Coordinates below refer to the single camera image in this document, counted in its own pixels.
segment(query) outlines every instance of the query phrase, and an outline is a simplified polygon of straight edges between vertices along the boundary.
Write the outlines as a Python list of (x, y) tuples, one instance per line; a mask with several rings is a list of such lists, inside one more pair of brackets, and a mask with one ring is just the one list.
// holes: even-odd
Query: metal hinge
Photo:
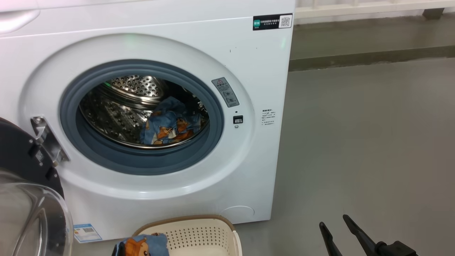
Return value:
[(62, 161), (69, 161), (68, 155), (60, 146), (46, 119), (44, 117), (34, 117), (30, 121), (36, 134), (36, 143), (41, 145), (49, 154), (54, 167), (58, 166)]

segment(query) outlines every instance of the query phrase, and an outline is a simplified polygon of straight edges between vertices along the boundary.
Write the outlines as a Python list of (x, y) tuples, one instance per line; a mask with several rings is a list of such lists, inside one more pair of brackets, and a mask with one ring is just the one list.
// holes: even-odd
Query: white railing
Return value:
[(390, 0), (374, 2), (352, 0), (349, 4), (334, 5), (320, 4), (320, 0), (312, 1), (311, 6), (296, 8), (295, 19), (455, 7), (455, 0)]

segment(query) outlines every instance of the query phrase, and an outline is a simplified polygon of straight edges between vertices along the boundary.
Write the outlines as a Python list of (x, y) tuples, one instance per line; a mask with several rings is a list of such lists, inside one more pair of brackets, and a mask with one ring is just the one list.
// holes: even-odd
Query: laundry basket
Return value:
[(218, 215), (197, 215), (147, 224), (133, 236), (163, 233), (169, 256), (242, 256), (234, 226)]

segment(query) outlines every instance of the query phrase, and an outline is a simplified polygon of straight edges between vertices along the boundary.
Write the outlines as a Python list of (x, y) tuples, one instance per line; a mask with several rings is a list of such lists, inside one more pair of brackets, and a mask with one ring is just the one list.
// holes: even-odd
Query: washing machine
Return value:
[(294, 8), (1, 2), (0, 168), (64, 196), (79, 242), (178, 216), (269, 220)]

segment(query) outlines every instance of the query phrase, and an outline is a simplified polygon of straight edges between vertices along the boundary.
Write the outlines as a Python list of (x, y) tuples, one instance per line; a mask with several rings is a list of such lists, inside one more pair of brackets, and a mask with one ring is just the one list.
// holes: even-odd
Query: blue cloth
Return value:
[(165, 234), (139, 235), (115, 245), (112, 256), (169, 256)]
[(160, 145), (185, 140), (201, 129), (201, 121), (201, 114), (189, 114), (185, 104), (168, 97), (142, 126), (141, 143)]

